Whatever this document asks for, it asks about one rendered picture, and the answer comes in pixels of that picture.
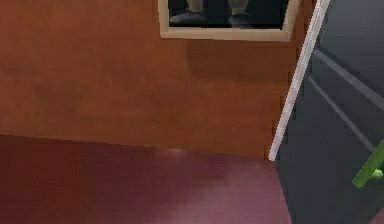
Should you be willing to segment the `dark grey room door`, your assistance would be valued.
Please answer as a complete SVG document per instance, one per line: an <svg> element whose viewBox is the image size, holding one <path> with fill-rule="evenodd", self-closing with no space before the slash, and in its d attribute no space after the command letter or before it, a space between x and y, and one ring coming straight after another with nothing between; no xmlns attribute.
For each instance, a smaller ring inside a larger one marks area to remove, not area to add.
<svg viewBox="0 0 384 224"><path fill-rule="evenodd" d="M292 224L384 224L384 0L316 0L269 158Z"/></svg>

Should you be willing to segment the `cream framed dark wall picture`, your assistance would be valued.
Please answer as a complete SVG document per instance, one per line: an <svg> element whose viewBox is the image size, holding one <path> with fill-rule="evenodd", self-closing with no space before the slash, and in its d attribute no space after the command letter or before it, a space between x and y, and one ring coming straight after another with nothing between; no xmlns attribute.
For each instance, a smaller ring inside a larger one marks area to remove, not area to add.
<svg viewBox="0 0 384 224"><path fill-rule="evenodd" d="M288 42L301 0L158 0L162 38Z"/></svg>

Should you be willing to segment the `green house plant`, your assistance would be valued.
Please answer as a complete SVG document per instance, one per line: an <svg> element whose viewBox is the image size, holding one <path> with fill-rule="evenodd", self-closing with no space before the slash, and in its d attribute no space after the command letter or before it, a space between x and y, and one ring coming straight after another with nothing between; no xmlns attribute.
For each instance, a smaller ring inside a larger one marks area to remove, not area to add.
<svg viewBox="0 0 384 224"><path fill-rule="evenodd" d="M370 179L381 179L384 176L384 172L380 169L383 162L384 140L380 142L379 146L357 173L352 181L353 185L362 188Z"/></svg>

